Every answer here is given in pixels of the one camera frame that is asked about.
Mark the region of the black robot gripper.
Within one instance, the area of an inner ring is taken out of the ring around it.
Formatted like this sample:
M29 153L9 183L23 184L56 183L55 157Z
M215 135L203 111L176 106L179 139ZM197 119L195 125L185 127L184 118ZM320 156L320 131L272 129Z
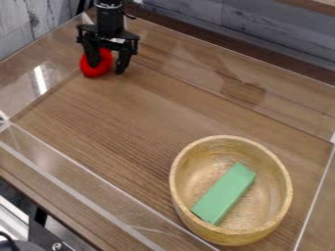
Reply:
M115 73L121 75L129 65L132 54L137 53L140 36L128 30L117 34L103 34L96 25L77 25L77 42L84 47L88 64L96 68L100 64L100 48L120 51Z

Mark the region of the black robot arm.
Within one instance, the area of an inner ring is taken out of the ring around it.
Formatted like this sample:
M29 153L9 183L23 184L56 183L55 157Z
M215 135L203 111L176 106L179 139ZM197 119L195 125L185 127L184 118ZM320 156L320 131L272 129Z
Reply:
M97 19L92 25L77 25L77 42L83 45L80 70L87 77L104 75L111 67L121 75L137 54L140 36L125 28L124 0L96 0Z

